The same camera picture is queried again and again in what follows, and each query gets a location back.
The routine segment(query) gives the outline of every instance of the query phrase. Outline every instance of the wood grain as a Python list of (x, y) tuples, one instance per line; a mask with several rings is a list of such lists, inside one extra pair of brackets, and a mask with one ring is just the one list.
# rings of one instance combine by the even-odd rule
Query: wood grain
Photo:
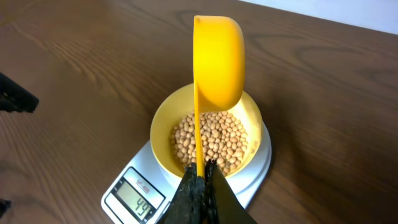
[(398, 36), (238, 1), (0, 1), (0, 69), (40, 99), (0, 114), (0, 223), (111, 223), (100, 198), (192, 82), (192, 18), (242, 27), (272, 137), (258, 223), (396, 223)]

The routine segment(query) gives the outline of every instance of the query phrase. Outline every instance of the yellow measuring cup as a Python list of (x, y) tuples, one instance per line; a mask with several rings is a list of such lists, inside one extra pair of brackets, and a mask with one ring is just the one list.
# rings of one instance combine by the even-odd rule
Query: yellow measuring cup
[(205, 175), (200, 113), (226, 111), (236, 105), (243, 92), (244, 69), (240, 26), (228, 17), (195, 16), (193, 83), (198, 176)]

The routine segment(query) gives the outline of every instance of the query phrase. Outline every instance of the scale display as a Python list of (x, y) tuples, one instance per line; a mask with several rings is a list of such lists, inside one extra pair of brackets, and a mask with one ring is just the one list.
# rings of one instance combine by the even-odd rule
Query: scale display
[(138, 216), (140, 220), (155, 209), (147, 203), (127, 182), (124, 182), (116, 194), (126, 203), (126, 205)]
[(147, 223), (164, 199), (164, 195), (130, 167), (105, 198), (105, 203), (121, 223)]

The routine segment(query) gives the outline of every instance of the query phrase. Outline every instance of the black object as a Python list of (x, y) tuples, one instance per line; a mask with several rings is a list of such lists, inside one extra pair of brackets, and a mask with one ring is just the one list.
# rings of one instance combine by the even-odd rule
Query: black object
[(157, 223), (256, 223), (241, 206), (215, 161), (207, 161), (205, 179), (196, 164), (187, 167), (169, 209)]
[(7, 200), (0, 199), (0, 218), (9, 210), (11, 207), (11, 202)]
[(0, 73), (0, 111), (33, 113), (39, 99)]

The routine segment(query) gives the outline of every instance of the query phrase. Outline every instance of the digital kitchen scale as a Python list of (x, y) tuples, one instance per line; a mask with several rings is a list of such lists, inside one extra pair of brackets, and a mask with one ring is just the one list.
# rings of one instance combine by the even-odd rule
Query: digital kitchen scale
[[(271, 140), (263, 123), (262, 141), (252, 161), (228, 178), (242, 207), (253, 198), (271, 163)], [(169, 207), (180, 179), (166, 172), (156, 161), (148, 141), (134, 156), (101, 199), (101, 206), (113, 222), (156, 223)]]

